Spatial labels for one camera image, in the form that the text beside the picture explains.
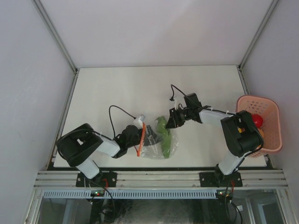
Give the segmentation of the clear zip top bag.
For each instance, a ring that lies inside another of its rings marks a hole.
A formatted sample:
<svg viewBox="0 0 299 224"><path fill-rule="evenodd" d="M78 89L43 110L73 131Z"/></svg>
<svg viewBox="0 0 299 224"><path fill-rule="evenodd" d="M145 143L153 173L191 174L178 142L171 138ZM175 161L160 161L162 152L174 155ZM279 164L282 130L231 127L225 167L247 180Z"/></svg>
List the clear zip top bag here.
<svg viewBox="0 0 299 224"><path fill-rule="evenodd" d="M139 124L141 140L136 149L138 157L166 160L171 158L178 147L176 134L166 128L166 116L159 116L150 124Z"/></svg>

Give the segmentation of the green fake leafy vegetable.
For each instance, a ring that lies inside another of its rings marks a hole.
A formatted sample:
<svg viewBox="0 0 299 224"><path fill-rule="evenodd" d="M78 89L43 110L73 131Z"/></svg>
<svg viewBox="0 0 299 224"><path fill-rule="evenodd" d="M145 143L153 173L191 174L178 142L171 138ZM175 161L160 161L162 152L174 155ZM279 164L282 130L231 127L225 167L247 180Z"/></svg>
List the green fake leafy vegetable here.
<svg viewBox="0 0 299 224"><path fill-rule="evenodd" d="M171 140L172 134L169 129L165 126L167 124L167 120L165 116L160 116L156 118L156 132L162 135L163 140L160 142L161 150L165 159L168 159L171 155Z"/></svg>

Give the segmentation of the red fake apple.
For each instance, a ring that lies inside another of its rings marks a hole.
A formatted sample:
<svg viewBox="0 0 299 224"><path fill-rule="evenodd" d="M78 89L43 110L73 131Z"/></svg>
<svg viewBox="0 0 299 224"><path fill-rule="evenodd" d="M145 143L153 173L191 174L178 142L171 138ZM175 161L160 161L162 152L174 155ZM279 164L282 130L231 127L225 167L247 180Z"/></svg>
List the red fake apple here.
<svg viewBox="0 0 299 224"><path fill-rule="evenodd" d="M252 120L257 128L260 128L263 125L263 118L259 114L252 114Z"/></svg>

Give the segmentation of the orange fake peach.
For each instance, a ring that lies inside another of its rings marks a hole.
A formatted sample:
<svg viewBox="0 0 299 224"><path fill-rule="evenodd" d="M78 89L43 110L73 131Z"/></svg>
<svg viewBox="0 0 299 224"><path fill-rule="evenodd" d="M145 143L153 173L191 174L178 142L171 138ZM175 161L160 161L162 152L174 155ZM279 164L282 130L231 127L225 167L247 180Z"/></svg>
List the orange fake peach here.
<svg viewBox="0 0 299 224"><path fill-rule="evenodd" d="M264 132L259 128L258 128L258 131L259 131L260 135L262 136L262 138L264 138Z"/></svg>

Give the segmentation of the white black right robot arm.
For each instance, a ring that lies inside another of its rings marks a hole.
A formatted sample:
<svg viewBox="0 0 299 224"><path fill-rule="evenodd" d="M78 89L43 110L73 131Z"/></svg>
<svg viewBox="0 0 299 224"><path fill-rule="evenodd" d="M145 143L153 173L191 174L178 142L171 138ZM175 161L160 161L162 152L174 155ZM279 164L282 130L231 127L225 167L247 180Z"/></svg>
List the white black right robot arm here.
<svg viewBox="0 0 299 224"><path fill-rule="evenodd" d="M176 106L169 110L167 129L181 127L186 121L220 127L223 131L228 152L214 172L199 174L201 187L243 186L239 167L245 158L260 150L264 140L249 112L224 112L202 105L195 93L185 95L185 107Z"/></svg>

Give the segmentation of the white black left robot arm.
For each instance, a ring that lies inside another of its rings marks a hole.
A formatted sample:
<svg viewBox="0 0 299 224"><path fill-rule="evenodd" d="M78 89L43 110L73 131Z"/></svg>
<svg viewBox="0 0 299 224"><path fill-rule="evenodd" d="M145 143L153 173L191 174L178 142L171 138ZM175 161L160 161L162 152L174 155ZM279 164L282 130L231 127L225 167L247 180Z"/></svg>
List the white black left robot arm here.
<svg viewBox="0 0 299 224"><path fill-rule="evenodd" d="M162 139L149 125L143 125L142 128L128 125L111 139L85 123L62 136L56 141L56 146L59 155L68 165L79 170L87 183L96 187L102 182L102 171L92 159L94 152L98 151L117 159L125 155L131 147L154 146L162 142Z"/></svg>

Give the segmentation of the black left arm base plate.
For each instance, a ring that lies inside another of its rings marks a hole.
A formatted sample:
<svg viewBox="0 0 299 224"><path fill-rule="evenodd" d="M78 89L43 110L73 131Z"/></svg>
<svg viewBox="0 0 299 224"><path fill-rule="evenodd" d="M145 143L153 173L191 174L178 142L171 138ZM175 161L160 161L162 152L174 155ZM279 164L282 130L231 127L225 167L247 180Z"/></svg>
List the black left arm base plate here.
<svg viewBox="0 0 299 224"><path fill-rule="evenodd" d="M89 180L82 172L77 175L76 187L116 187L117 173L116 172L102 172Z"/></svg>

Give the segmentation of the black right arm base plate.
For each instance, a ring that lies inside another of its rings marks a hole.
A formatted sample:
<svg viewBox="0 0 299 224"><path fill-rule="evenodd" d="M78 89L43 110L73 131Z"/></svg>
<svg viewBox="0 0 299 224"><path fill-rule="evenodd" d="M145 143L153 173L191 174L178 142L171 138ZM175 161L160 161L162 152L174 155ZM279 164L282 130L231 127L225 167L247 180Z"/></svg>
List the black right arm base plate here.
<svg viewBox="0 0 299 224"><path fill-rule="evenodd" d="M201 187L226 187L228 183L234 183L235 187L242 187L242 178L239 172L223 175L216 172L200 172L199 180Z"/></svg>

